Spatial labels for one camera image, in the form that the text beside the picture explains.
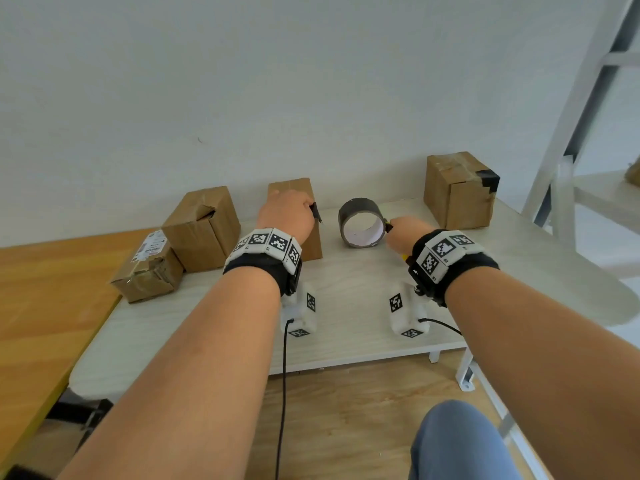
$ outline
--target cardboard box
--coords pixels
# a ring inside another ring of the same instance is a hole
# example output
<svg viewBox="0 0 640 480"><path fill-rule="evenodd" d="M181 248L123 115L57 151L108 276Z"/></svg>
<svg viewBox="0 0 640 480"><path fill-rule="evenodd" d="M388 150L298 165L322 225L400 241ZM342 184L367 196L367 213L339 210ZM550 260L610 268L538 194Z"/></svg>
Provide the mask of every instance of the cardboard box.
<svg viewBox="0 0 640 480"><path fill-rule="evenodd" d="M182 265L161 230L149 234L111 279L130 303L171 293L182 279Z"/></svg>
<svg viewBox="0 0 640 480"><path fill-rule="evenodd" d="M222 267L238 242L240 222L226 187L187 193L162 226L187 273Z"/></svg>
<svg viewBox="0 0 640 480"><path fill-rule="evenodd" d="M274 190L284 192L289 189L306 192L309 197L315 201L314 190L311 188L311 180L308 178L274 182L269 184L268 194ZM320 227L318 221L316 221L311 234L309 234L308 239L302 245L302 261L312 261L313 259L322 259L322 244L320 244Z"/></svg>
<svg viewBox="0 0 640 480"><path fill-rule="evenodd" d="M625 173L625 179L630 183L640 187L640 157L636 163L631 165Z"/></svg>
<svg viewBox="0 0 640 480"><path fill-rule="evenodd" d="M468 152L427 157L424 202L440 227L486 227L500 177Z"/></svg>

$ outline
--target brown cardboard box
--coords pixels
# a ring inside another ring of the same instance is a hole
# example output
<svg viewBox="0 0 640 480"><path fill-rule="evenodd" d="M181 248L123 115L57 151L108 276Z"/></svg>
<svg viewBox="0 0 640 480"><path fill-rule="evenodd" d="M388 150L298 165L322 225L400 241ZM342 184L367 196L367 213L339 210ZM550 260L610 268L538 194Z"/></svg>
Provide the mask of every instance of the brown cardboard box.
<svg viewBox="0 0 640 480"><path fill-rule="evenodd" d="M226 187L187 193L162 226L187 273L222 267L238 242L240 222Z"/></svg>
<svg viewBox="0 0 640 480"><path fill-rule="evenodd" d="M182 265L161 230L149 234L111 279L129 303L171 293L182 279Z"/></svg>
<svg viewBox="0 0 640 480"><path fill-rule="evenodd" d="M631 165L625 173L625 179L630 183L640 187L640 157L636 163Z"/></svg>
<svg viewBox="0 0 640 480"><path fill-rule="evenodd" d="M289 189L306 192L309 194L309 197L315 201L314 190L311 188L311 180L308 178L274 182L269 184L268 193L270 194L274 190L283 192ZM302 261L312 261L313 259L322 259L322 245L320 244L320 227L318 221L316 221L311 234L309 234L308 239L302 245Z"/></svg>
<svg viewBox="0 0 640 480"><path fill-rule="evenodd" d="M440 227L486 227L491 222L498 177L468 152L427 157L424 202Z"/></svg>

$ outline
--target cable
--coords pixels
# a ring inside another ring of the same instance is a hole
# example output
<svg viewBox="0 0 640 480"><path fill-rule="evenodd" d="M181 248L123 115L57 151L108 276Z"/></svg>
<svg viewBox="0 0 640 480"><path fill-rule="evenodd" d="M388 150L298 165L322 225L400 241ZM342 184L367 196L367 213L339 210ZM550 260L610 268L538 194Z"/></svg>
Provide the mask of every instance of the cable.
<svg viewBox="0 0 640 480"><path fill-rule="evenodd" d="M454 332L456 332L459 335L462 335L462 332L460 330L458 330L457 328L452 327L451 325L449 325L448 323L444 323L441 322L440 320L434 320L433 318L420 318L418 320L418 322L422 323L422 322L434 322L434 323L439 323L440 325L443 325L445 327L447 327L450 330L453 330Z"/></svg>
<svg viewBox="0 0 640 480"><path fill-rule="evenodd" d="M282 414L280 416L280 434L278 436L278 453L276 455L276 480L280 476L280 450L282 448L282 434L284 433L284 414L287 410L287 331L293 318L284 325L284 343L282 345Z"/></svg>

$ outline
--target blue jeans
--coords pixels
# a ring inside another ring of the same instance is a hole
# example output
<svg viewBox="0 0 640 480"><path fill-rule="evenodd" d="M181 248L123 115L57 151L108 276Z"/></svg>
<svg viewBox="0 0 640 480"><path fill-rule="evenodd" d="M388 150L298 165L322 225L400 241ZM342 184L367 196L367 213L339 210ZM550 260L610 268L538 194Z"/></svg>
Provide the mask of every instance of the blue jeans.
<svg viewBox="0 0 640 480"><path fill-rule="evenodd" d="M409 480L521 480L498 430L471 404L445 401L422 420Z"/></svg>

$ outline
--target orange wooden surface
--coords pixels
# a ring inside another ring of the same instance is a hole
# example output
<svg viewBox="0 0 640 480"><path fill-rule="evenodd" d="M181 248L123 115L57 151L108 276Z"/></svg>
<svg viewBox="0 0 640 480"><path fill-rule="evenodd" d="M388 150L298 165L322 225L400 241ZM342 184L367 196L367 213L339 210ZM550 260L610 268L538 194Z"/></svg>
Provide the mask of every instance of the orange wooden surface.
<svg viewBox="0 0 640 480"><path fill-rule="evenodd" d="M119 300L108 284L149 229L0 249L0 476Z"/></svg>

